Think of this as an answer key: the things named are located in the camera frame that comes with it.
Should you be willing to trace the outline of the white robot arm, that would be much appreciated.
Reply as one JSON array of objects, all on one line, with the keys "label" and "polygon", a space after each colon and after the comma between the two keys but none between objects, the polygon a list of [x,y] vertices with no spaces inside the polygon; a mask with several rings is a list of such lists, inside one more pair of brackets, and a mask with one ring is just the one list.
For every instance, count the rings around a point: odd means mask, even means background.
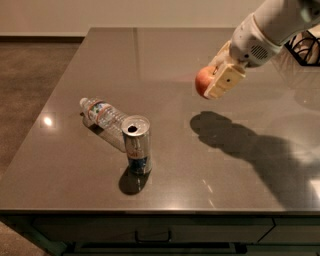
[{"label": "white robot arm", "polygon": [[286,42],[319,20],[319,0],[265,0],[199,71],[198,93],[206,99],[220,98],[245,78],[247,68],[264,65]]}]

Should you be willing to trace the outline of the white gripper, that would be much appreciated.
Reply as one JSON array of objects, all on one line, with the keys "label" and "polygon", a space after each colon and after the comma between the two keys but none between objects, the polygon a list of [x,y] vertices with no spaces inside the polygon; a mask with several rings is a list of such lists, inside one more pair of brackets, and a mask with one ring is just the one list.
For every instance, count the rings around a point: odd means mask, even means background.
[{"label": "white gripper", "polygon": [[254,14],[249,14],[235,29],[231,41],[228,40],[209,62],[209,66],[216,69],[208,78],[204,97],[218,99],[245,78],[245,70],[232,64],[233,59],[245,63],[247,67],[259,67],[281,49],[281,46],[274,44],[260,31]]}]

